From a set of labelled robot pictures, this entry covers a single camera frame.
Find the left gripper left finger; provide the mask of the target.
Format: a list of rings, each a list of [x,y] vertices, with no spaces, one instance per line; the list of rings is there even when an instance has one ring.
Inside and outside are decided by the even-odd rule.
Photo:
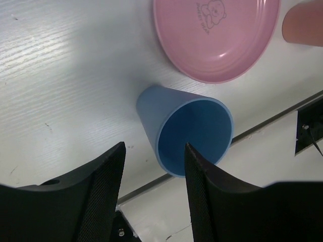
[[[1,241],[109,241],[125,157],[119,142],[40,185],[1,185]]]

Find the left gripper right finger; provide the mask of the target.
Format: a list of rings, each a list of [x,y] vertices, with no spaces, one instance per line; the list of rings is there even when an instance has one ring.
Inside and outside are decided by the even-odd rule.
[[[195,241],[322,241],[322,182],[242,181],[185,147]]]

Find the blue plastic cup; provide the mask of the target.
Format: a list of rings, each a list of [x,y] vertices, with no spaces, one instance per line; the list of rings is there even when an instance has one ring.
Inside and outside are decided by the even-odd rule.
[[[159,165],[172,176],[185,176],[187,143],[212,164],[231,145],[233,118],[217,99],[155,85],[139,95],[136,109]]]

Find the pink plastic plate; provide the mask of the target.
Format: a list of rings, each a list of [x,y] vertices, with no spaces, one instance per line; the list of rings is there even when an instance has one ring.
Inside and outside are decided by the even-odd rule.
[[[266,50],[280,1],[154,1],[161,46],[193,80],[218,84],[248,71]]]

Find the orange plastic cup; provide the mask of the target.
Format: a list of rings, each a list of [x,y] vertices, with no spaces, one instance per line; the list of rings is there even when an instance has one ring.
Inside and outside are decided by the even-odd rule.
[[[322,47],[322,1],[303,1],[284,17],[282,35],[286,42]]]

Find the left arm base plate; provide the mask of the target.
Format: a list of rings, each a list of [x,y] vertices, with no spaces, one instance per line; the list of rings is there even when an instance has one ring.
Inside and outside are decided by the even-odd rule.
[[[322,155],[322,148],[318,145],[322,141],[322,97],[297,111],[295,155],[310,146],[314,146]]]

